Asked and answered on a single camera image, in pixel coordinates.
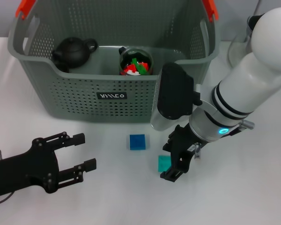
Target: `teapot lid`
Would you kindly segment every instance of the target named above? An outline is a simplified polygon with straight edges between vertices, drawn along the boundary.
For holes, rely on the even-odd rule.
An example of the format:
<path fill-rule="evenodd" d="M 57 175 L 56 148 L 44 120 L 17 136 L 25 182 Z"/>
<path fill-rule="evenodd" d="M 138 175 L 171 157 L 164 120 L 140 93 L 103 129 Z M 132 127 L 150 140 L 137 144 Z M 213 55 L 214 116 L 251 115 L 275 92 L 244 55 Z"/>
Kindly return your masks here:
<path fill-rule="evenodd" d="M 69 37 L 63 40 L 60 44 L 60 49 L 63 52 L 76 52 L 83 48 L 84 43 L 77 37 Z"/>

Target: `teapot handle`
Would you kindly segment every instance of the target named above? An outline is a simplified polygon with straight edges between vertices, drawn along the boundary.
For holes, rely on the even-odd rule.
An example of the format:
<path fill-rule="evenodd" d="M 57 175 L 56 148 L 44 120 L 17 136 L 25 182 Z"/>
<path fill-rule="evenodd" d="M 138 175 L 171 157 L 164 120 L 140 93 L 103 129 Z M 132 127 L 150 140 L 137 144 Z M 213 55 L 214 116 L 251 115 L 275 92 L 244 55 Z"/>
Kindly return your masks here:
<path fill-rule="evenodd" d="M 87 46 L 88 46 L 88 48 L 89 48 L 89 53 L 93 53 L 95 50 L 97 50 L 97 48 L 98 48 L 98 43 L 97 43 L 97 41 L 95 40 L 95 39 L 92 39 L 92 38 L 90 38 L 90 39 L 87 39 L 87 40 L 85 40 L 85 41 L 83 41 L 84 42 L 84 44 L 86 44 Z"/>

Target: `basket logo text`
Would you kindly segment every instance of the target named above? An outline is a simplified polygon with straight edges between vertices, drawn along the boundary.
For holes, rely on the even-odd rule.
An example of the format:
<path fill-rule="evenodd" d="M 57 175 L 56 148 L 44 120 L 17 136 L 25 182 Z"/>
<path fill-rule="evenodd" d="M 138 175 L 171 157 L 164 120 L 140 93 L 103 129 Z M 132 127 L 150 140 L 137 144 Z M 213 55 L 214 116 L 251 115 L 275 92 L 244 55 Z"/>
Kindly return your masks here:
<path fill-rule="evenodd" d="M 100 100 L 121 100 L 127 99 L 126 92 L 97 92 L 97 97 Z"/>

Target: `gray plastic basket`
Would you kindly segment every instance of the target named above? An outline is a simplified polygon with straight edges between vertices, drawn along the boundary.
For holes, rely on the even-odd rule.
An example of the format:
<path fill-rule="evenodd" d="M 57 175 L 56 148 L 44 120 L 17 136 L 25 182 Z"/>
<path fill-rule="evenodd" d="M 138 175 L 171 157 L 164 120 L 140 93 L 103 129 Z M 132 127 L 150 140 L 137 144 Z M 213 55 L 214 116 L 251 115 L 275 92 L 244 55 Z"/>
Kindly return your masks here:
<path fill-rule="evenodd" d="M 220 41 L 215 17 L 212 22 L 209 17 L 202 0 L 36 0 L 27 15 L 20 11 L 15 18 L 8 50 L 51 115 L 149 122 L 157 75 L 165 62 L 180 64 L 196 83 L 204 80 Z M 100 45 L 88 63 L 69 74 L 51 61 L 51 51 L 68 37 L 95 38 Z M 155 75 L 118 75 L 122 46 L 150 52 Z M 127 99 L 100 100 L 98 92 L 126 92 Z"/>

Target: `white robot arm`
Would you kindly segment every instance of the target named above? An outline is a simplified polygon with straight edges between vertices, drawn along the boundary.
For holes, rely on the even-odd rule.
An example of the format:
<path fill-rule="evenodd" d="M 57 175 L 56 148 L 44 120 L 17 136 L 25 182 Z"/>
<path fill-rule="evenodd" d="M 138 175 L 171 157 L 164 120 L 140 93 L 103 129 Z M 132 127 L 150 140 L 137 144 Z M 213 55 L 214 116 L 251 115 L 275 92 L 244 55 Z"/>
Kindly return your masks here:
<path fill-rule="evenodd" d="M 281 8 L 271 10 L 259 19 L 252 34 L 251 45 L 253 52 L 246 55 L 215 87 L 197 85 L 196 90 L 192 90 L 186 87 L 193 85 L 192 81 L 188 80 L 178 65 L 163 68 L 155 93 L 151 117 L 153 128 L 165 130 L 180 116 L 191 116 L 186 127 L 176 127 L 163 148 L 171 152 L 172 166 L 161 174 L 162 178 L 175 182 L 188 171 L 192 156 L 199 153 L 204 145 L 246 128 L 253 129 L 254 124 L 244 119 L 281 89 Z M 172 74 L 172 80 L 168 67 L 177 71 Z M 186 96 L 175 101 L 169 92 L 175 89 L 178 76 L 181 82 L 176 84 L 180 85 L 180 93 Z M 171 88 L 167 87 L 167 82 L 171 83 Z M 191 108 L 178 106 L 190 101 L 198 106 L 193 112 L 192 104 Z"/>

